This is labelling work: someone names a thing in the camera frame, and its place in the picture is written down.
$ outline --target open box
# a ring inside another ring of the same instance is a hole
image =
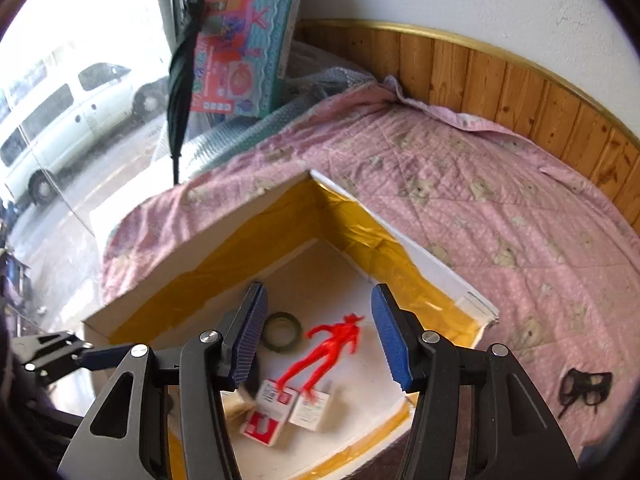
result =
[[[174,251],[133,290],[85,320],[95,345],[182,345],[215,328],[240,305],[250,282],[263,282],[269,312],[290,312],[303,329],[366,316],[356,355],[343,351],[326,376],[334,398],[321,432],[287,424],[273,447],[228,424],[245,479],[341,478],[410,426],[410,405],[393,382],[370,312],[385,282],[401,308],[459,346],[473,346],[497,309],[424,248],[316,172],[263,190]],[[260,379],[277,379],[320,341],[277,354],[258,346]],[[289,384],[299,388],[315,367]],[[322,381],[318,384],[322,390]],[[180,441],[170,438],[174,478],[183,478]]]

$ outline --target cardboard box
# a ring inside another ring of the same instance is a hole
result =
[[[255,408],[247,415],[240,433],[265,446],[273,446],[297,398],[298,392],[293,388],[278,393],[274,381],[263,381],[255,396]]]
[[[265,117],[280,105],[300,0],[205,0],[191,110]]]
[[[253,280],[266,286],[270,312],[292,313],[304,330],[351,312],[366,318],[356,354],[344,352],[326,376],[332,403],[322,431],[287,424],[277,443],[266,447],[242,436],[240,420],[229,422],[245,480],[308,471],[340,478],[408,430],[409,405],[391,378],[371,318],[375,283],[387,283],[401,308],[457,345],[473,346],[498,315],[452,269],[312,171],[257,191],[185,242],[133,290],[87,319],[85,337],[96,346],[181,345],[240,305]],[[305,340],[286,354],[258,346],[261,378],[280,377],[318,342]],[[300,389],[313,370],[288,385]]]
[[[309,431],[321,431],[322,422],[331,406],[331,395],[314,390],[314,398],[298,397],[289,422]]]

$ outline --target black umbrella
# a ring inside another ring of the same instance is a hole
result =
[[[182,30],[178,36],[178,45],[169,67],[169,103],[166,109],[166,122],[169,148],[174,162],[174,186],[179,183],[180,150],[184,143],[191,107],[194,51],[203,18],[204,0],[190,0]]]

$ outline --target roll of tape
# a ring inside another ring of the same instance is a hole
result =
[[[262,344],[271,351],[293,350],[302,338],[302,325],[289,312],[274,312],[264,321]]]

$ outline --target window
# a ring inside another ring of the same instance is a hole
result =
[[[71,95],[69,85],[62,85],[47,97],[22,123],[27,139],[35,139],[42,130],[49,126],[62,112],[70,108],[73,103],[74,97]]]
[[[27,148],[20,130],[16,128],[0,147],[0,160],[6,167],[10,167],[16,158]]]
[[[6,95],[4,95],[4,91],[0,90],[0,123],[4,121],[10,113],[11,108],[9,108],[9,103],[6,100]]]
[[[129,72],[131,72],[131,70],[124,66],[96,63],[82,70],[82,72],[78,74],[78,79],[80,80],[82,88],[89,92],[98,88],[98,86],[120,79]]]
[[[27,94],[36,88],[38,83],[47,77],[47,67],[42,60],[34,64],[18,81],[14,81],[9,86],[9,94],[15,105],[22,101]]]

